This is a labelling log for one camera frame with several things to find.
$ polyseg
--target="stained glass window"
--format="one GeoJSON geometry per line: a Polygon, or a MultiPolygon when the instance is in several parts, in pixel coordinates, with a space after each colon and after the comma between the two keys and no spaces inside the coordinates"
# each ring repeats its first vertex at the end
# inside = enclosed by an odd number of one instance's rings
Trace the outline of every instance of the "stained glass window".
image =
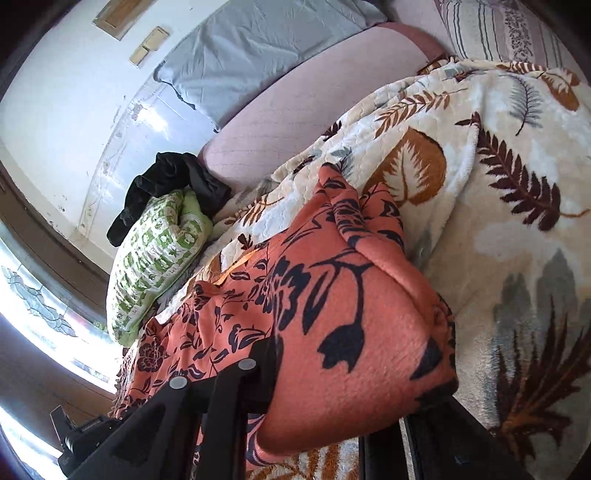
{"type": "Polygon", "coordinates": [[[0,239],[0,313],[35,346],[85,380],[115,393],[122,349],[42,285],[0,239]]]}

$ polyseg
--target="gray pillowcase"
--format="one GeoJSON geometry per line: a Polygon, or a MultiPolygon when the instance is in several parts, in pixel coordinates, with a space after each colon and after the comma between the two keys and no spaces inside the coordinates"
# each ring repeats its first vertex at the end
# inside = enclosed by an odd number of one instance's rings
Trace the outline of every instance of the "gray pillowcase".
{"type": "Polygon", "coordinates": [[[364,0],[229,0],[177,45],[154,79],[220,130],[291,69],[385,21],[364,0]]]}

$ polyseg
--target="striped pillow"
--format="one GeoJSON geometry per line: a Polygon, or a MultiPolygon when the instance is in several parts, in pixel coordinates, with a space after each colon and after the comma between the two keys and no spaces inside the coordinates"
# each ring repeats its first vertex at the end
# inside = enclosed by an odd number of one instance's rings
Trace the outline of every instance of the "striped pillow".
{"type": "Polygon", "coordinates": [[[462,58],[527,61],[582,76],[558,37],[518,0],[435,0],[462,58]]]}

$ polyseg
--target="window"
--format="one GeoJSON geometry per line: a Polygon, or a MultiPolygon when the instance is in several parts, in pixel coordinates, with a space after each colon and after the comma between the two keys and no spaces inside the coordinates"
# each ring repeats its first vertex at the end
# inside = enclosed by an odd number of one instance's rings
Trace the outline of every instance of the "window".
{"type": "Polygon", "coordinates": [[[154,0],[111,0],[95,18],[95,25],[121,40],[154,0]]]}
{"type": "Polygon", "coordinates": [[[0,311],[37,348],[100,388],[116,393],[122,349],[42,285],[0,239],[0,311]]]}
{"type": "Polygon", "coordinates": [[[1,408],[0,425],[32,478],[40,476],[44,480],[65,480],[66,477],[57,464],[61,452],[34,436],[1,408]]]}

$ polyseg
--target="light switch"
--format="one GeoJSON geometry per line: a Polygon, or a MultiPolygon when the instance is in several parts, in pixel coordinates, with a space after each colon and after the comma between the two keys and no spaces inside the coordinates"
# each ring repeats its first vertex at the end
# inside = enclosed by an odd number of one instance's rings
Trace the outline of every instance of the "light switch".
{"type": "Polygon", "coordinates": [[[150,32],[150,35],[146,37],[142,43],[142,46],[147,48],[149,51],[156,51],[168,37],[168,32],[166,32],[162,27],[156,27],[150,32]]]}
{"type": "Polygon", "coordinates": [[[146,58],[148,53],[150,53],[150,51],[143,45],[140,45],[133,55],[129,57],[129,61],[136,67],[139,67],[139,64],[142,63],[142,60],[146,58]]]}

